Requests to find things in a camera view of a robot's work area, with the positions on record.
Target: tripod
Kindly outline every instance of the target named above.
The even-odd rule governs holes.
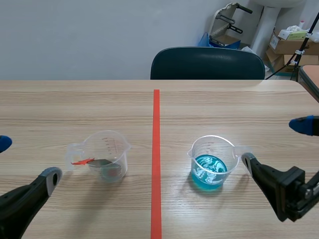
[[[288,61],[288,63],[287,63],[286,65],[284,65],[282,68],[280,68],[280,69],[279,69],[278,71],[276,71],[274,74],[272,74],[272,75],[271,75],[270,77],[268,77],[266,80],[270,79],[272,76],[276,75],[278,72],[280,72],[281,70],[285,69],[285,68],[286,68],[287,66],[289,66],[291,63],[294,63],[294,64],[295,64],[294,70],[293,70],[293,72],[292,72],[292,74],[291,74],[290,80],[293,79],[293,76],[294,76],[294,74],[297,72],[297,69],[298,69],[298,67],[299,67],[301,57],[302,57],[303,54],[305,53],[305,47],[306,47],[306,45],[307,45],[307,43],[308,43],[308,41],[309,41],[309,37],[313,34],[314,28],[316,27],[318,21],[319,21],[319,13],[318,13],[318,15],[317,15],[315,21],[313,22],[313,25],[311,26],[309,32],[307,33],[306,38],[305,38],[303,44],[301,45],[300,50],[297,50],[297,51],[293,54],[293,56],[290,58],[290,60]]]

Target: white sink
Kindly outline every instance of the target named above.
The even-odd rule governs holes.
[[[251,44],[251,48],[261,58],[267,50],[271,34],[274,30],[280,9],[285,7],[298,7],[305,0],[253,0],[257,4],[265,6],[263,15]]]
[[[262,6],[268,7],[296,7],[305,0],[253,0]]]

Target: sink pedestal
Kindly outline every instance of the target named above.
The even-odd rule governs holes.
[[[264,58],[270,37],[276,25],[277,17],[280,12],[279,7],[265,7],[264,13],[258,24],[251,48],[258,56]]]

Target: red tape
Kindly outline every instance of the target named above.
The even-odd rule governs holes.
[[[151,239],[161,239],[160,90],[154,90],[151,203]]]

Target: floor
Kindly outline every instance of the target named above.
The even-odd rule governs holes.
[[[271,71],[266,72],[265,79],[268,78],[272,74]],[[273,76],[270,78],[270,80],[290,80],[290,76]]]

